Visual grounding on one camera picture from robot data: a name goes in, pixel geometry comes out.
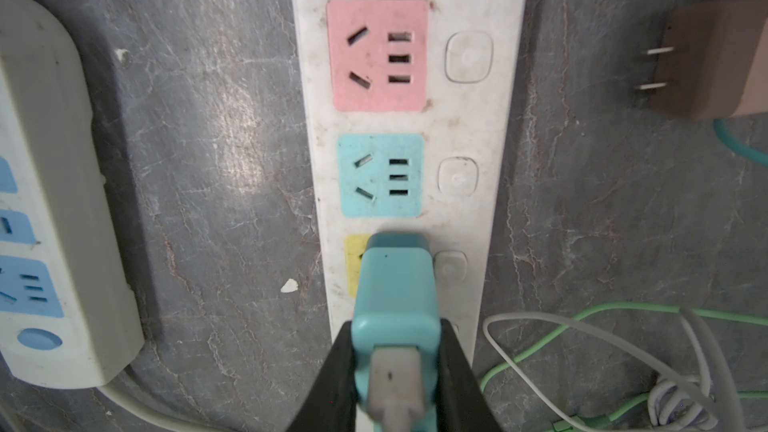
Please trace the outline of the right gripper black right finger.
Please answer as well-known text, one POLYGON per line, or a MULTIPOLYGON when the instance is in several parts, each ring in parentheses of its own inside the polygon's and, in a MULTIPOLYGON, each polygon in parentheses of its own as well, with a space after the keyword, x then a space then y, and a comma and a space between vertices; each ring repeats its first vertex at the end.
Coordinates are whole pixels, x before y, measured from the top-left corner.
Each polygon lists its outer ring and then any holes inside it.
POLYGON ((436 421, 440 432, 501 432, 454 331, 441 319, 436 421))

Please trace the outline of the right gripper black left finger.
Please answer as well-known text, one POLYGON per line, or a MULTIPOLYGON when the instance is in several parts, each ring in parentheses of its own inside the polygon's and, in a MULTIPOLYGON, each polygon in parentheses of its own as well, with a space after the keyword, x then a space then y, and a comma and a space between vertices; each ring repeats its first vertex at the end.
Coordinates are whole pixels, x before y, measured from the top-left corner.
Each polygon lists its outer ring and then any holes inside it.
POLYGON ((355 432, 359 394, 352 322, 345 322, 288 432, 355 432))

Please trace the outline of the white six-outlet colourful power strip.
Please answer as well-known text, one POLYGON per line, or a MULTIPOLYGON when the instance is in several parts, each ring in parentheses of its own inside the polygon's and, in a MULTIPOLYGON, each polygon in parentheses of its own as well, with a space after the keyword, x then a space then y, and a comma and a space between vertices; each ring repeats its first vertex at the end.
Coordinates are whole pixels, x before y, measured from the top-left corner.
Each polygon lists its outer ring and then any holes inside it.
POLYGON ((292 0, 329 322, 365 240, 425 235, 475 350, 526 0, 292 0))

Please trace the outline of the pink charger plug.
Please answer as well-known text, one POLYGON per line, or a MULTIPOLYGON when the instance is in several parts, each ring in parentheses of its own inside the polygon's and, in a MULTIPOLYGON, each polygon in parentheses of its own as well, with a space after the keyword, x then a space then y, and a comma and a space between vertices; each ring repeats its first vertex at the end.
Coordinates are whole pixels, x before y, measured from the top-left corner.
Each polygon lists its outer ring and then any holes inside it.
POLYGON ((711 0, 669 15, 658 57, 651 108, 688 120, 767 111, 767 0, 711 0))

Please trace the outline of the white power strip blue outlets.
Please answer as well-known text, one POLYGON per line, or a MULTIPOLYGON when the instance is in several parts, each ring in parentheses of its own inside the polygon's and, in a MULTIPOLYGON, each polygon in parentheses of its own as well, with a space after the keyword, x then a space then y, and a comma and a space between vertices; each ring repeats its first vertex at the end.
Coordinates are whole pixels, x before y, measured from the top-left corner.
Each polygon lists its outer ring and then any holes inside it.
POLYGON ((63 25, 34 0, 1 0, 1 355, 51 389, 104 386, 144 344, 92 118, 63 25))

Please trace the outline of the teal charger plug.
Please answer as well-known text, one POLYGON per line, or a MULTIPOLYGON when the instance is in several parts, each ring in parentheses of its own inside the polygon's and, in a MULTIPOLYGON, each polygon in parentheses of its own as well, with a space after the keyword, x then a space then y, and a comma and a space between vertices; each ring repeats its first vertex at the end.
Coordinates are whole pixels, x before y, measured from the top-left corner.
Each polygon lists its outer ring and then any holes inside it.
POLYGON ((420 354, 426 399, 426 415, 413 429, 435 431, 441 319, 432 254, 424 235, 380 232, 370 237, 362 254, 351 333, 360 406, 368 406, 374 350, 413 348, 420 354))

